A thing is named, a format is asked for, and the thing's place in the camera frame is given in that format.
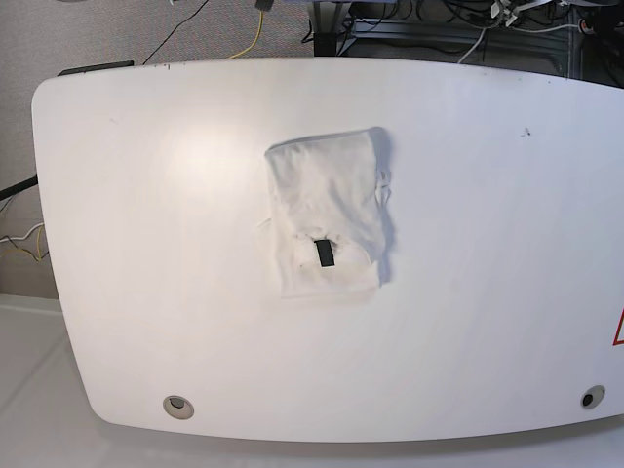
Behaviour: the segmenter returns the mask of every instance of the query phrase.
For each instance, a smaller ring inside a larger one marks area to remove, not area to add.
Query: folded white cloth
[[[387,173],[377,169],[368,132],[285,144],[265,158],[271,219],[264,228],[282,297],[378,288]],[[315,241],[324,239],[334,266],[321,265]]]

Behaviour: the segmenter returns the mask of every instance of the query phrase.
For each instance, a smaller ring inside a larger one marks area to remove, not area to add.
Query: white cable
[[[11,241],[25,241],[26,239],[28,239],[30,237],[30,234],[32,234],[33,231],[36,228],[41,227],[41,226],[43,226],[43,222],[40,222],[39,224],[35,224],[34,226],[32,226],[30,228],[30,230],[28,232],[26,232],[25,236],[22,236],[22,237],[9,237],[9,238],[5,237],[4,239],[0,239],[0,243],[11,242]]]
[[[520,32],[530,32],[531,34],[541,34],[542,32],[557,31],[559,29],[566,29],[568,27],[579,29],[578,24],[562,24],[561,26],[549,27],[546,29],[520,29],[518,27],[510,27],[510,29],[513,29],[514,31],[520,31]]]
[[[461,56],[461,58],[457,61],[457,63],[462,63],[463,61],[465,61],[468,58],[468,56],[470,54],[475,52],[475,49],[477,49],[479,47],[479,44],[481,44],[481,41],[484,39],[484,34],[486,34],[486,30],[488,30],[486,27],[484,27],[481,30],[481,35],[479,36],[479,39],[477,39],[477,42],[475,42],[475,44],[470,49],[468,49],[468,52],[466,52],[466,54]]]

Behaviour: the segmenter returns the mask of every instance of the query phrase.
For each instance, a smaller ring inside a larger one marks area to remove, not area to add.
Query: floor
[[[4,59],[0,70],[0,187],[35,173],[30,102],[42,81],[66,68],[128,59],[141,63],[200,3],[199,0],[179,0],[173,5],[168,0],[0,2],[0,43]],[[407,4],[404,3],[398,16],[407,13]],[[423,16],[428,19],[439,18],[444,13],[435,2],[427,2],[423,9]],[[247,3],[211,0],[150,62],[228,57],[251,43],[257,21],[252,0]],[[303,5],[278,0],[272,12],[266,15],[260,40],[248,57],[311,57],[312,44],[301,44],[307,28],[308,17]],[[424,49],[372,44],[356,44],[349,50],[349,56],[457,59]],[[494,52],[475,54],[467,62],[557,73],[548,60]],[[585,72],[587,78],[607,83],[597,69],[590,66]],[[39,192],[35,187],[15,197],[0,213],[0,236],[21,235],[41,220]],[[89,227],[82,228],[85,235],[89,235]],[[36,236],[31,236],[23,246],[36,250]],[[45,231],[41,249],[42,252],[47,249]],[[20,252],[0,256],[0,293],[57,297],[50,258],[35,262]]]

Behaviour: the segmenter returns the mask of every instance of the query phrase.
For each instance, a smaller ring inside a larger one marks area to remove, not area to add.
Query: white tabletop surface
[[[56,301],[0,295],[0,466],[615,468],[624,418],[400,444],[238,441],[108,424],[89,407]]]
[[[220,437],[386,442],[624,412],[620,90],[399,60],[62,77],[33,100],[60,301],[94,411]],[[281,301],[262,155],[374,129],[391,281]],[[583,409],[583,393],[606,396]],[[186,421],[168,395],[195,406]]]

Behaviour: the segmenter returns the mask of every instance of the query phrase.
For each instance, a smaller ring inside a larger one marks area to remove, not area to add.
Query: cable
[[[5,208],[7,208],[9,206],[9,204],[11,202],[13,202],[14,198],[16,198],[15,195],[5,202],[5,204],[2,206],[2,208],[0,208],[0,213],[4,212]]]
[[[39,232],[37,232],[37,259],[38,261],[41,261],[41,231],[43,231],[43,228],[45,226],[42,224],[41,227],[39,227]]]
[[[13,252],[22,252],[23,254],[27,254],[28,256],[30,256],[33,260],[35,261],[41,261],[38,260],[37,257],[31,252],[28,251],[26,249],[22,249],[22,248],[16,248],[16,249],[8,249],[7,251],[3,251],[2,253],[0,253],[0,258],[2,258],[3,256],[5,256],[6,254],[11,254]]]
[[[264,12],[260,10],[260,21],[257,24],[257,32],[255,33],[255,38],[253,39],[252,44],[247,48],[247,49],[243,49],[241,52],[234,54],[233,56],[228,57],[229,59],[236,59],[240,56],[243,56],[244,54],[246,54],[247,52],[249,52],[251,49],[254,48],[255,44],[257,43],[257,40],[260,37],[260,33],[262,32],[262,23],[264,22]]]
[[[424,19],[422,18],[422,15],[420,14],[420,11],[422,10],[422,4],[424,3],[425,0],[416,0],[416,17],[420,20],[420,21],[424,21]]]
[[[577,29],[580,32],[580,28],[578,24],[562,24],[560,26],[547,27],[546,29],[519,29],[518,27],[510,27],[510,29],[513,29],[514,31],[520,31],[520,32],[529,32],[531,34],[542,34],[544,32],[558,31],[559,29],[567,29],[569,27],[573,27],[574,29]]]
[[[463,5],[461,3],[457,3],[453,0],[447,0],[447,3],[449,3],[450,5],[452,5],[453,7],[459,8],[461,10],[466,10],[467,12],[472,12],[472,13],[489,13],[491,11],[491,7],[487,7],[487,8],[474,8],[474,7],[467,7],[466,5]]]
[[[0,190],[0,201],[6,200],[9,197],[13,197],[17,195],[27,188],[34,187],[39,183],[39,179],[37,178],[37,174],[35,174],[31,178],[27,178],[21,182],[16,183],[15,185],[11,185],[10,187],[3,188]]]
[[[450,51],[448,49],[443,49],[442,47],[430,46],[430,45],[426,45],[426,44],[396,44],[396,43],[393,44],[392,42],[387,41],[385,39],[360,39],[360,40],[366,40],[366,41],[371,41],[371,42],[378,42],[379,44],[384,44],[386,46],[403,48],[403,49],[410,49],[410,48],[431,49],[432,51],[440,52],[441,54],[447,54],[449,56],[456,56],[457,54],[465,54],[466,53],[466,49],[460,49],[458,51]]]
[[[353,30],[353,26],[355,26],[355,19],[351,19],[351,23],[344,30],[344,40],[342,41],[342,45],[340,46],[340,50],[336,54],[337,57],[340,57],[343,52],[346,52],[346,50],[344,49],[344,46],[347,44],[347,41],[349,40],[349,34],[351,34],[351,31]]]
[[[312,36],[312,21],[308,20],[308,32],[301,39],[301,44],[307,44],[308,42],[312,42],[314,40]]]
[[[158,51],[160,51],[160,48],[161,48],[161,47],[163,47],[163,46],[167,43],[167,41],[169,41],[169,39],[170,39],[170,38],[174,35],[174,33],[177,31],[177,29],[178,29],[180,26],[182,26],[183,24],[185,24],[187,21],[192,20],[193,18],[195,18],[195,16],[196,16],[199,12],[201,12],[201,11],[202,11],[202,9],[206,6],[206,4],[207,4],[208,2],[210,2],[210,1],[211,1],[211,0],[204,0],[204,3],[202,3],[202,4],[200,5],[200,7],[199,7],[197,10],[195,10],[195,13],[194,13],[193,15],[191,15],[191,16],[190,16],[190,17],[188,17],[187,19],[185,19],[185,20],[183,20],[183,21],[179,22],[179,23],[177,24],[177,26],[174,28],[174,30],[173,30],[172,32],[170,32],[170,33],[169,33],[169,36],[167,36],[167,37],[165,38],[165,40],[164,40],[163,42],[161,42],[161,43],[160,43],[160,46],[158,46],[158,47],[156,48],[156,50],[154,50],[154,52],[152,52],[152,53],[149,55],[149,57],[145,59],[145,61],[143,62],[143,65],[145,65],[146,63],[148,63],[148,62],[149,62],[149,60],[150,60],[152,57],[154,57],[154,54],[156,54]]]
[[[413,13],[413,2],[412,2],[412,0],[408,0],[408,1],[409,1],[409,11],[405,15],[403,15],[401,17],[401,20],[408,19],[411,16],[411,14]]]
[[[449,3],[447,0],[442,0],[443,5],[447,8],[447,10],[449,10],[452,13],[452,16],[454,18],[457,18],[458,20],[462,20],[464,22],[467,22],[468,24],[470,24],[471,26],[475,26],[475,27],[491,27],[488,26],[488,24],[485,23],[476,23],[474,21],[472,21],[471,19],[467,19],[465,17],[463,17],[462,15],[459,14],[459,12],[461,11],[462,7],[457,7],[456,9],[454,9],[454,7],[451,5],[451,3]],[[500,10],[501,15],[499,15],[500,17],[502,17],[502,14],[504,13],[503,10]],[[488,18],[486,18],[486,16],[484,15],[483,17],[484,21],[488,21]]]
[[[486,49],[488,48],[489,29],[486,31],[486,37],[484,38],[484,51],[481,55],[481,63],[486,63]]]
[[[479,47],[479,44],[481,44],[481,41],[483,40],[483,38],[484,38],[484,34],[486,34],[486,31],[487,31],[487,30],[488,30],[488,29],[487,29],[486,27],[484,27],[484,28],[481,30],[481,34],[479,35],[479,39],[477,39],[477,42],[475,42],[475,44],[474,44],[474,45],[473,45],[470,49],[468,49],[468,52],[466,52],[466,54],[464,54],[464,55],[463,55],[463,56],[462,56],[462,57],[461,57],[461,58],[457,61],[457,63],[462,63],[463,61],[465,61],[466,59],[468,59],[468,56],[470,56],[470,54],[472,54],[473,52],[475,52],[475,49],[477,49],[477,48]]]
[[[378,27],[384,20],[388,20],[391,16],[392,16],[392,12],[390,15],[388,15],[386,17],[386,4],[383,4],[383,12],[381,13],[381,18],[379,19],[378,22],[370,22],[370,21],[366,21],[364,18],[362,18],[361,16],[359,16],[355,11],[353,14],[354,17],[356,17],[358,20],[360,20],[361,22],[365,22],[366,24],[370,24],[372,26],[371,29],[367,29],[366,31],[362,31],[362,32],[371,32],[373,29],[375,29],[376,27]]]
[[[0,239],[0,244],[2,244],[3,242],[11,242],[11,243],[13,243],[13,241],[25,241],[26,239],[28,239],[30,237],[30,234],[32,234],[35,229],[37,229],[38,227],[41,227],[41,226],[43,226],[43,222],[40,222],[39,224],[35,224],[34,226],[32,226],[30,228],[30,230],[28,232],[26,232],[25,236],[21,236],[21,237],[8,237],[8,236],[5,236],[2,239]]]

